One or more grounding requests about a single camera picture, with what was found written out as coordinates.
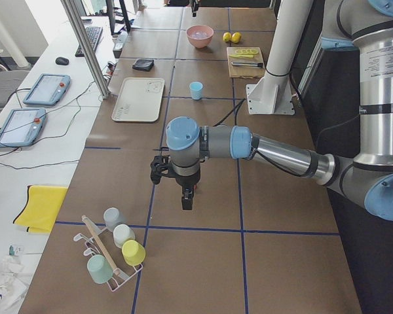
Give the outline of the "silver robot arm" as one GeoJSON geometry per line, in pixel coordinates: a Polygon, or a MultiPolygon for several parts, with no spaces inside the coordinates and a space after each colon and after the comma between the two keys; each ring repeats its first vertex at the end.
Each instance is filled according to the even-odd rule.
{"type": "Polygon", "coordinates": [[[190,0],[189,1],[189,6],[191,8],[192,17],[196,17],[197,16],[197,11],[199,9],[199,0],[190,0]]]}
{"type": "Polygon", "coordinates": [[[259,160],[312,178],[376,217],[393,221],[393,1],[326,1],[322,46],[360,51],[360,151],[354,158],[318,154],[242,126],[199,126],[174,118],[166,127],[170,175],[192,208],[200,163],[208,158],[259,160]]]}

